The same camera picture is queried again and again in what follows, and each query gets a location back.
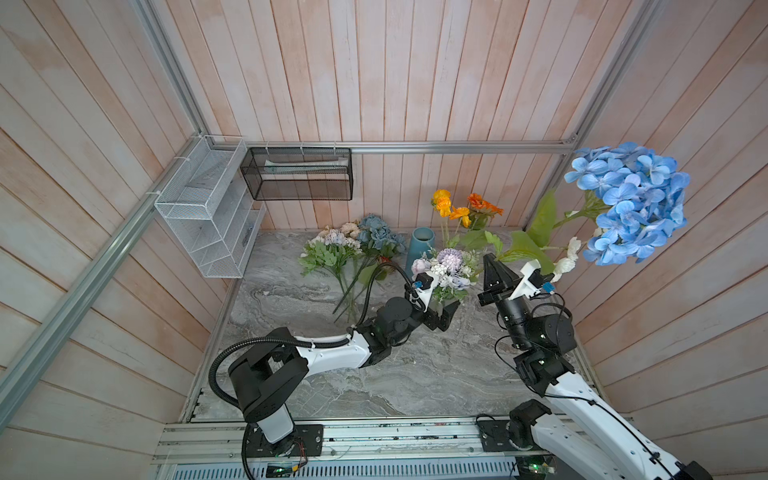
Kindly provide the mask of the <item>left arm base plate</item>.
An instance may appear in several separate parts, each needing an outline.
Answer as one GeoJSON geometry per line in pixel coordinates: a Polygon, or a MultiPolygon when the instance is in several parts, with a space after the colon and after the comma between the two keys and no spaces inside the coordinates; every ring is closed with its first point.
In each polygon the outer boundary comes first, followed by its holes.
{"type": "Polygon", "coordinates": [[[246,458],[316,457],[321,455],[323,439],[322,424],[298,424],[286,438],[271,444],[258,426],[249,424],[242,452],[246,458]]]}

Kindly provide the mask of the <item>black mesh wall basket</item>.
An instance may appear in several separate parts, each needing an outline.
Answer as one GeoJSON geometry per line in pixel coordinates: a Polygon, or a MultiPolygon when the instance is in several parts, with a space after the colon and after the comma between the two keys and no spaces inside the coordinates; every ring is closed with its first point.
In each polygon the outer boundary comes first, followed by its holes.
{"type": "Polygon", "coordinates": [[[350,201],[354,168],[349,149],[250,147],[240,165],[256,201],[350,201]]]}

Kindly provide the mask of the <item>teal ceramic vase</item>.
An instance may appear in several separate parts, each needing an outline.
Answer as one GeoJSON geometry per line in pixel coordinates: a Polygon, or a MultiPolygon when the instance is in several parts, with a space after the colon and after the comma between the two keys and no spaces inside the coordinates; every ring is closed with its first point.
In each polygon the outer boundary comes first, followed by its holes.
{"type": "Polygon", "coordinates": [[[416,228],[410,238],[406,257],[405,271],[413,275],[412,266],[417,259],[428,254],[435,246],[435,233],[429,227],[416,228]]]}

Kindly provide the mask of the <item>yellow poppy flower stem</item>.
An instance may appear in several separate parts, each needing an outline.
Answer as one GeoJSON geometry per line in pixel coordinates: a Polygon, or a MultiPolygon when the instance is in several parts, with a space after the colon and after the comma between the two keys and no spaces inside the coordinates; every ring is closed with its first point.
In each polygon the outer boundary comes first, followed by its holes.
{"type": "Polygon", "coordinates": [[[437,190],[432,197],[431,205],[440,217],[439,231],[444,247],[453,247],[458,242],[460,230],[470,227],[470,210],[467,207],[456,207],[448,190],[437,190]]]}

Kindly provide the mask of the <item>orange gerbera flower stem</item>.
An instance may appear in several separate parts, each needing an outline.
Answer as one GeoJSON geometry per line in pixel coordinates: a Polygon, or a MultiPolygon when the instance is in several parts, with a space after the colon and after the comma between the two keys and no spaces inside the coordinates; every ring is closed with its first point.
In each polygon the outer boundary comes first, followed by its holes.
{"type": "Polygon", "coordinates": [[[485,200],[481,195],[472,193],[468,197],[468,215],[461,220],[466,232],[460,242],[467,249],[480,249],[486,243],[486,228],[496,216],[504,210],[485,200]]]}

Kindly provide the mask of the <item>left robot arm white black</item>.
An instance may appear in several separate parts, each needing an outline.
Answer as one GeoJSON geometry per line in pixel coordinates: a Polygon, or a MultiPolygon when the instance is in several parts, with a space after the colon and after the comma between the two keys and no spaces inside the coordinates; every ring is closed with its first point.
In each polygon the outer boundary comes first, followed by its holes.
{"type": "Polygon", "coordinates": [[[341,336],[299,338],[278,328],[221,352],[211,364],[209,385],[238,407],[246,423],[258,427],[268,445],[277,446],[296,437],[286,402],[305,378],[376,365],[421,326],[447,331],[458,307],[453,302],[438,312],[397,297],[341,336]]]}

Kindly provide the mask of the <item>dusty blue flower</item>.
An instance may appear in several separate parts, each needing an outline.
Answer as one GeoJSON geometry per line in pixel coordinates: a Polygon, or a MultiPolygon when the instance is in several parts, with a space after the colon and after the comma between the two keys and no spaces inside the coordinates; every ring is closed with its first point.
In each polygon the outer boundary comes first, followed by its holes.
{"type": "Polygon", "coordinates": [[[339,319],[344,312],[353,313],[356,300],[362,294],[362,292],[354,294],[357,283],[365,290],[372,278],[385,279],[389,268],[382,267],[376,275],[373,275],[375,267],[381,262],[391,261],[406,250],[404,237],[394,232],[380,216],[375,214],[367,215],[357,222],[347,222],[340,227],[340,231],[361,245],[363,258],[361,264],[355,266],[351,284],[342,288],[342,299],[337,303],[333,313],[336,314],[343,303],[346,303],[346,306],[336,319],[339,319]]]}

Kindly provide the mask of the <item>cream rose greenery bunch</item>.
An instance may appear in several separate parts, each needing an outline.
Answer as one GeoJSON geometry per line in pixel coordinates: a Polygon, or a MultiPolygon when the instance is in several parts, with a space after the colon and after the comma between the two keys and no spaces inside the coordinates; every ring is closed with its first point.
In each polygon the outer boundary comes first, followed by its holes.
{"type": "Polygon", "coordinates": [[[314,238],[308,240],[298,258],[304,276],[316,271],[325,271],[333,276],[342,291],[342,299],[338,305],[337,320],[343,314],[349,321],[357,316],[354,299],[354,285],[345,274],[349,261],[356,265],[362,255],[362,247],[358,240],[361,233],[357,222],[346,222],[339,228],[326,226],[314,238]]]}

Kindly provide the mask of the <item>blue hydrangea flower stem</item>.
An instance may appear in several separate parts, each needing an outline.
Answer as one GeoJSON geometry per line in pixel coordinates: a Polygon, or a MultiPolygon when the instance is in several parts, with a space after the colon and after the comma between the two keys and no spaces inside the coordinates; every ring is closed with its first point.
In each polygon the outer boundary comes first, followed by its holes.
{"type": "Polygon", "coordinates": [[[578,261],[596,266],[621,265],[629,259],[640,263],[687,225],[684,206],[690,175],[674,158],[645,146],[629,142],[580,149],[563,180],[584,194],[583,205],[559,213],[555,194],[545,194],[528,228],[511,235],[510,248],[501,253],[503,262],[538,260],[544,274],[553,274],[554,263],[565,256],[569,243],[553,244],[553,232],[576,219],[588,219],[595,230],[589,239],[580,239],[578,261]]]}

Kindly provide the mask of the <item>pink purple mixed bouquet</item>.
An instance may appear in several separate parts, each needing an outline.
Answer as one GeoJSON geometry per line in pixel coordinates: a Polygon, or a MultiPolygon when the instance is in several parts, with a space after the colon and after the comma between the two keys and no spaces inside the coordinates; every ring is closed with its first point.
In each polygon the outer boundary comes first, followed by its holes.
{"type": "Polygon", "coordinates": [[[478,280],[481,272],[480,260],[480,253],[474,250],[433,250],[414,262],[412,278],[415,280],[417,274],[430,272],[439,282],[436,291],[438,305],[447,305],[456,300],[461,302],[478,280]]]}

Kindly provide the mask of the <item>aluminium front rail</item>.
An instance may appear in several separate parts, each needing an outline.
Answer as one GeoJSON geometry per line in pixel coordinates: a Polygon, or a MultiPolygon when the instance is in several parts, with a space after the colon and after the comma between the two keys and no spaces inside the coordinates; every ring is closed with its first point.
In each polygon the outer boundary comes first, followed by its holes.
{"type": "MultiPolygon", "coordinates": [[[[324,439],[320,456],[308,457],[310,465],[386,461],[397,475],[416,470],[501,471],[527,457],[547,457],[547,445],[570,445],[586,453],[599,446],[575,422],[556,417],[553,433],[538,445],[543,451],[486,453],[482,449],[475,418],[382,418],[298,421],[322,424],[324,439]]],[[[245,425],[236,422],[185,423],[167,426],[151,460],[154,465],[234,463],[242,452],[245,425]]],[[[297,457],[249,458],[260,464],[287,462],[297,457]]]]}

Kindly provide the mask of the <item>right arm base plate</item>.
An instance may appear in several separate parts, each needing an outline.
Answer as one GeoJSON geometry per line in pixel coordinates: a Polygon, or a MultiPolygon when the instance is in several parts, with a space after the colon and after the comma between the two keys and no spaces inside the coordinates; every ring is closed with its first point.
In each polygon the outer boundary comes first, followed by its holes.
{"type": "Polygon", "coordinates": [[[475,419],[482,449],[486,453],[543,451],[532,433],[516,421],[500,420],[481,414],[475,419]]]}

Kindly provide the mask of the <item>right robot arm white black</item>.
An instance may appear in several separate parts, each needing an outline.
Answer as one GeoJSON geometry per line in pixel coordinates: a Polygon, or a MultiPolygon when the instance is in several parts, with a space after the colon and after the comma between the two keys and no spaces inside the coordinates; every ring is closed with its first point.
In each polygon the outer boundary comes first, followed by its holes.
{"type": "Polygon", "coordinates": [[[536,316],[529,300],[553,290],[538,261],[514,272],[495,255],[483,258],[481,305],[494,305],[519,350],[513,368],[535,399],[509,413],[500,443],[537,448],[585,479],[708,479],[699,463],[683,463],[621,417],[566,360],[576,346],[570,311],[536,316]]]}

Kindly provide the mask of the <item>white ranunculus flower stem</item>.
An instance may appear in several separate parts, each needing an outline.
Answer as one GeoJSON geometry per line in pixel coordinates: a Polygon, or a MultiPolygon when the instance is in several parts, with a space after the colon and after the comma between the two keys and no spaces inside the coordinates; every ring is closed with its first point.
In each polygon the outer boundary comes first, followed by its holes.
{"type": "Polygon", "coordinates": [[[558,282],[564,274],[571,272],[575,268],[581,248],[582,241],[577,237],[572,237],[565,248],[565,256],[554,263],[552,283],[558,282]]]}

